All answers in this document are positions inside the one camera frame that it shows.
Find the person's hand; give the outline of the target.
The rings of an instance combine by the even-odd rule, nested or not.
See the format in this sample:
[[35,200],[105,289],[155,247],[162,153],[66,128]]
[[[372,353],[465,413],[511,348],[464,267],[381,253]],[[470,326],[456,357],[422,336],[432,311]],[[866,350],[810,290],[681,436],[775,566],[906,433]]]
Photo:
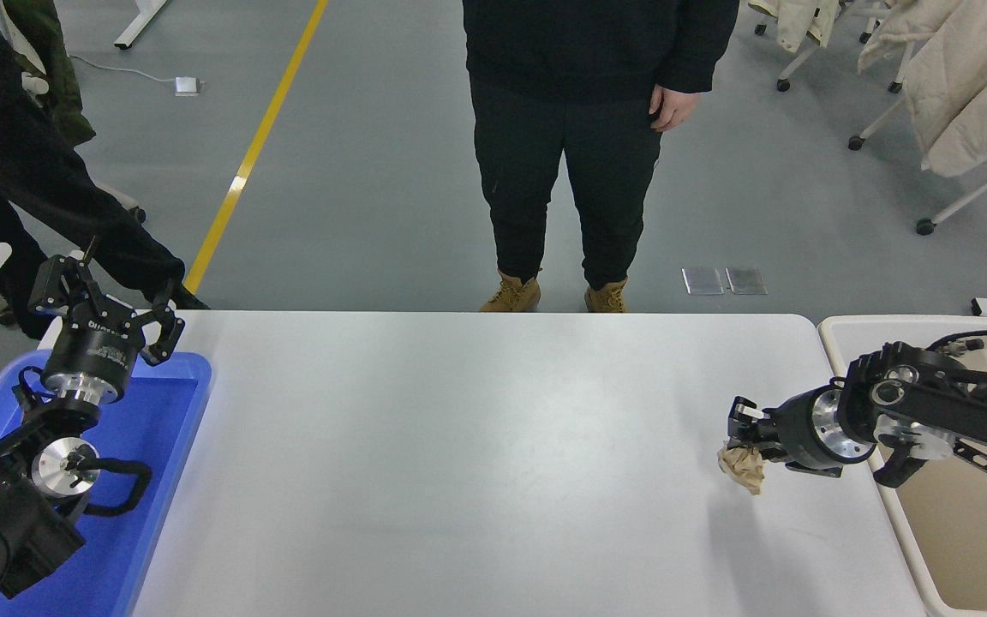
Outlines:
[[657,134],[663,134],[688,121],[697,108],[701,95],[679,93],[669,87],[654,85],[648,105],[650,128]]

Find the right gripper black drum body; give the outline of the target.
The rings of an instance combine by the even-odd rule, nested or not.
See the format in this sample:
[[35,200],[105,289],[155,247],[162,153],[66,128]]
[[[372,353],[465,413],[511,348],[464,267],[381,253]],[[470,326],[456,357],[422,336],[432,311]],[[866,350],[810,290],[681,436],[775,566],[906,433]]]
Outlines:
[[835,460],[830,450],[815,436],[814,425],[819,404],[827,404],[828,418],[834,420],[838,395],[837,387],[819,387],[792,396],[772,410],[776,440],[785,453],[785,466],[790,471],[834,479],[841,476],[843,464]]

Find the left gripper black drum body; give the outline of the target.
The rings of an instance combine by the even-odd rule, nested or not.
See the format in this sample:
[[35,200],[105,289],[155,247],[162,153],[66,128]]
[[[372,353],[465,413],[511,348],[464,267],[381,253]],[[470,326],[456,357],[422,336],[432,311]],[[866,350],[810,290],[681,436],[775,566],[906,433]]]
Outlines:
[[68,376],[89,375],[110,389],[125,389],[141,348],[141,330],[129,328],[135,309],[112,301],[75,305],[42,371],[46,389],[63,389]]

